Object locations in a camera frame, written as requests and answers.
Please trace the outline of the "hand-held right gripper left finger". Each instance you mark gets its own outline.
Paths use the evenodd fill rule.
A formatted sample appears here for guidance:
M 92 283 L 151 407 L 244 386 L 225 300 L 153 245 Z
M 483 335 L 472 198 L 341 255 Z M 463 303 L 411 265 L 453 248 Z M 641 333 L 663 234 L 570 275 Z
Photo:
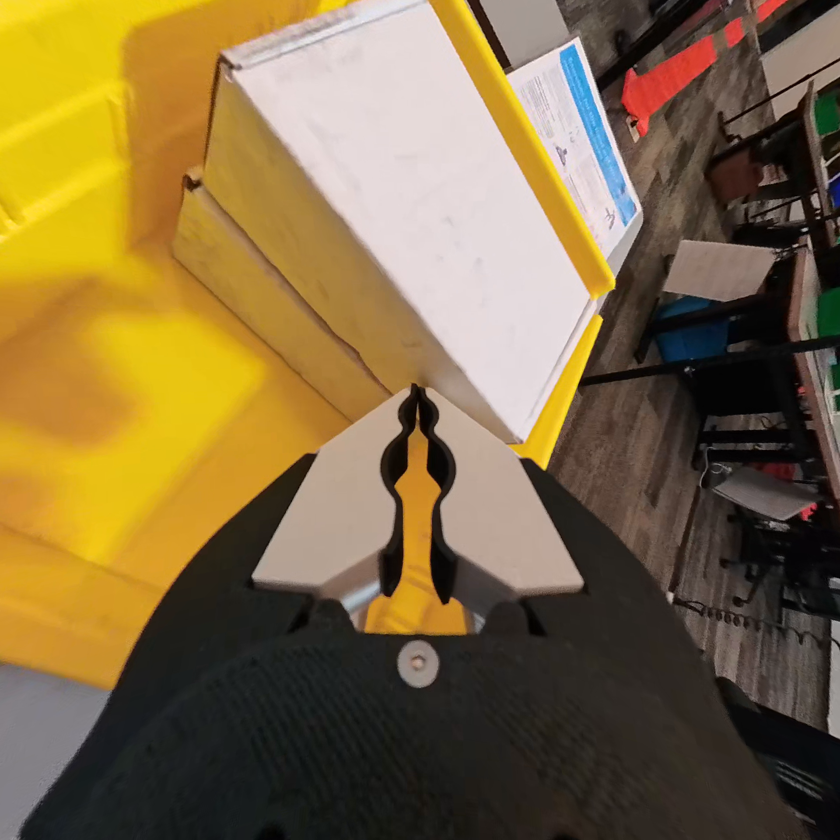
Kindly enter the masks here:
M 351 615 L 398 586 L 416 385 L 321 446 L 254 572 L 256 588 L 333 599 Z

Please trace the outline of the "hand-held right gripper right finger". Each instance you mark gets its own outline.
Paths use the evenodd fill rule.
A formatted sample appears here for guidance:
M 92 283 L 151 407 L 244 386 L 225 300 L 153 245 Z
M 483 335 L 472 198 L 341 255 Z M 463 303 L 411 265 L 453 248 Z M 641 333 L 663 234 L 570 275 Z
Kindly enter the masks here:
M 431 388 L 417 388 L 417 418 L 438 488 L 429 563 L 441 603 L 486 617 L 502 602 L 581 592 L 581 573 L 530 480 L 534 463 Z

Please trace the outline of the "white cardboard mailer box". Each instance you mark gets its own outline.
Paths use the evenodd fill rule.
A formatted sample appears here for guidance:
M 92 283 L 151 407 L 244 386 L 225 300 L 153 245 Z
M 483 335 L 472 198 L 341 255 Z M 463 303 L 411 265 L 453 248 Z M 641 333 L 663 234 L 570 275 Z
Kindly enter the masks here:
M 203 183 L 389 393 L 527 439 L 591 295 L 431 3 L 224 50 Z
M 351 422 L 394 396 L 223 210 L 200 167 L 182 189 L 172 250 L 186 270 Z

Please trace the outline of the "grey flat panel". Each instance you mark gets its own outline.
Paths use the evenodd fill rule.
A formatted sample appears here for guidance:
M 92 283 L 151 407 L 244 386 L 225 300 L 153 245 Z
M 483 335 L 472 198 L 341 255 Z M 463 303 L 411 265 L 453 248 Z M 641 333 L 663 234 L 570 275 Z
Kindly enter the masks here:
M 716 484 L 712 492 L 739 508 L 779 522 L 799 516 L 821 500 L 810 486 L 745 465 Z

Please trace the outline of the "blue storage tub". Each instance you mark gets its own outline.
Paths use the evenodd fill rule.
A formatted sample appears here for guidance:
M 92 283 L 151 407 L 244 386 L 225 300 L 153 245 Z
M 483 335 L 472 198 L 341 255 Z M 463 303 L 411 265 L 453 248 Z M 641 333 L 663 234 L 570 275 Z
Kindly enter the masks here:
M 703 311 L 715 302 L 698 297 L 681 297 L 657 310 L 656 321 Z M 711 358 L 723 355 L 728 348 L 728 318 L 703 322 L 689 327 L 658 332 L 655 342 L 665 363 Z

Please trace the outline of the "leaning white board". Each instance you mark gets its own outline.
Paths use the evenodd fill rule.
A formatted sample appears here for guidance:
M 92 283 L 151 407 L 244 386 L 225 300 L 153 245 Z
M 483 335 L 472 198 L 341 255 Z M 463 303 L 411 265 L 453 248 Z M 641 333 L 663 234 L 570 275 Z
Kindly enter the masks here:
M 775 262 L 771 248 L 683 239 L 664 292 L 729 302 L 758 293 Z

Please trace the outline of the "blue white paper sheet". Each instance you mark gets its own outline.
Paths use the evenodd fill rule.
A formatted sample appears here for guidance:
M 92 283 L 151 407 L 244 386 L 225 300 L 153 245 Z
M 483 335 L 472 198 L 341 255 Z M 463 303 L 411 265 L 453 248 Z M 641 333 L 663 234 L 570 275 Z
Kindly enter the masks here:
M 617 272 L 644 211 L 580 37 L 507 74 L 607 263 Z

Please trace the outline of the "orange safety cone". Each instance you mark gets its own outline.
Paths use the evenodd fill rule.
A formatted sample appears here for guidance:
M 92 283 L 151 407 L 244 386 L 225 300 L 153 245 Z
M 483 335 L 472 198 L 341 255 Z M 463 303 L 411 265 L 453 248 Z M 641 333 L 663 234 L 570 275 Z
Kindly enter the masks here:
M 636 135 L 644 137 L 656 111 L 710 69 L 717 57 L 716 38 L 709 35 L 641 75 L 628 70 L 621 102 Z

